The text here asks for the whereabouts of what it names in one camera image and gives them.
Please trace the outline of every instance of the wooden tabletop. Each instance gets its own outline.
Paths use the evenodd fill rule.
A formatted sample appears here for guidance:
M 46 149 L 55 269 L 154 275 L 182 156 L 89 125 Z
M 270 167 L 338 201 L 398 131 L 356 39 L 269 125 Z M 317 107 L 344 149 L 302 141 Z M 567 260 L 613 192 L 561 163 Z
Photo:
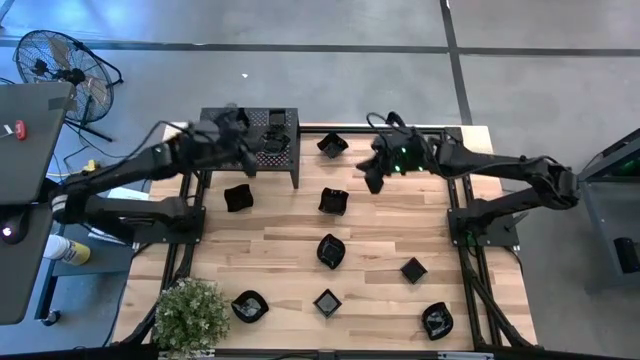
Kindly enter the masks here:
M 469 149 L 492 152 L 484 126 L 463 126 Z M 174 134 L 169 128 L 165 137 Z M 471 335 L 460 262 L 450 245 L 445 212 L 450 207 L 446 182 L 427 173 L 385 178 L 383 191 L 371 195 L 354 164 L 372 155 L 371 135 L 343 135 L 349 149 L 339 158 L 323 156 L 316 143 L 322 135 L 303 135 L 300 188 L 288 173 L 213 174 L 205 193 L 207 221 L 197 246 L 191 275 L 220 284 L 234 299 L 245 290 L 259 292 L 270 311 L 245 324 L 232 313 L 231 332 L 219 348 L 470 350 Z M 157 181 L 151 199 L 177 196 L 181 177 Z M 224 189 L 250 184 L 255 204 L 228 213 Z M 501 195 L 498 179 L 472 176 L 477 197 Z M 349 192 L 344 216 L 318 211 L 324 187 Z M 462 187 L 458 186 L 464 206 Z M 336 270 L 316 258 L 328 233 L 344 241 L 346 256 Z M 167 246 L 155 244 L 132 264 L 114 341 L 129 335 L 155 302 Z M 513 255 L 487 248 L 494 297 L 530 342 L 535 332 L 522 276 Z M 400 268 L 416 257 L 429 271 L 415 285 Z M 325 319 L 313 301 L 330 289 L 342 307 Z M 454 317 L 453 331 L 430 341 L 420 324 L 427 306 L 444 301 Z M 479 307 L 483 334 L 489 339 L 484 307 Z

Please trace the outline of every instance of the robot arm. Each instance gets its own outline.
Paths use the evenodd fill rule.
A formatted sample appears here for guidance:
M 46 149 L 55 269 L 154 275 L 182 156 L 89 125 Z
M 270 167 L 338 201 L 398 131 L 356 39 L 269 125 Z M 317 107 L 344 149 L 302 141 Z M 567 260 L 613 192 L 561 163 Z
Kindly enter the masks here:
M 477 199 L 461 209 L 459 225 L 473 233 L 482 233 L 496 218 L 544 206 L 565 210 L 579 200 L 577 176 L 548 156 L 527 158 L 475 153 L 451 140 L 425 139 L 415 128 L 398 121 L 390 113 L 387 118 L 394 131 L 380 133 L 371 147 L 373 158 L 356 167 L 365 172 L 369 190 L 382 190 L 383 177 L 393 173 L 406 175 L 412 171 L 429 171 L 445 179 L 469 174 L 525 181 L 531 188 L 491 201 Z
M 128 225 L 132 222 L 188 229 L 192 209 L 183 199 L 142 202 L 96 194 L 134 181 L 167 179 L 235 162 L 248 176 L 255 176 L 257 160 L 245 132 L 238 111 L 229 111 L 210 122 L 189 124 L 171 139 L 115 165 L 72 175 L 50 196 L 54 219 L 62 224 L 89 223 L 124 241 L 133 241 L 135 228 Z

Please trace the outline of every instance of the fan grille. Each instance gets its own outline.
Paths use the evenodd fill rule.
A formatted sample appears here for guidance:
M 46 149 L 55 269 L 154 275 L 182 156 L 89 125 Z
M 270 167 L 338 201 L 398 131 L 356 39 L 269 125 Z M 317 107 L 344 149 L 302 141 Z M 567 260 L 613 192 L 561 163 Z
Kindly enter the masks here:
M 60 79 L 59 71 L 81 70 L 85 79 L 76 85 L 77 107 L 69 110 L 66 117 L 74 121 L 93 122 L 102 119 L 111 109 L 113 88 L 108 86 L 111 78 L 100 60 L 79 44 L 79 41 L 62 33 L 32 31 L 18 43 L 15 61 L 20 77 L 26 83 L 65 81 Z

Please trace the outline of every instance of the green plant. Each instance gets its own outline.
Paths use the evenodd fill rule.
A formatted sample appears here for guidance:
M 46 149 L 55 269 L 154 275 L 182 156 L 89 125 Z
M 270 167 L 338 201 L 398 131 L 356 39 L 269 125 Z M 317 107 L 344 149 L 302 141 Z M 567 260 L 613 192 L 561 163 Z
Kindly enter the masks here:
M 170 357 L 192 357 L 229 333 L 229 302 L 216 284 L 181 279 L 162 291 L 156 308 L 154 340 Z

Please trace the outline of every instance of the small black box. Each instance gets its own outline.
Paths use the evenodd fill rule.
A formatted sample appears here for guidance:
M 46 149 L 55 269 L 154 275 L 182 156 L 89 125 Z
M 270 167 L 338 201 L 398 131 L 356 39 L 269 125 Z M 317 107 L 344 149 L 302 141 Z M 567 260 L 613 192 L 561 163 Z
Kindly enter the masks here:
M 333 131 L 329 132 L 327 136 L 318 143 L 318 149 L 327 155 L 329 159 L 333 159 L 342 154 L 348 147 L 349 144 Z
M 224 191 L 224 199 L 227 202 L 227 210 L 229 212 L 236 212 L 253 206 L 253 195 L 251 195 L 249 184 L 226 189 Z
M 422 275 L 427 273 L 427 269 L 416 258 L 411 258 L 401 270 L 404 277 L 412 284 L 417 283 Z
M 329 289 L 325 290 L 313 304 L 327 319 L 342 305 L 340 300 Z

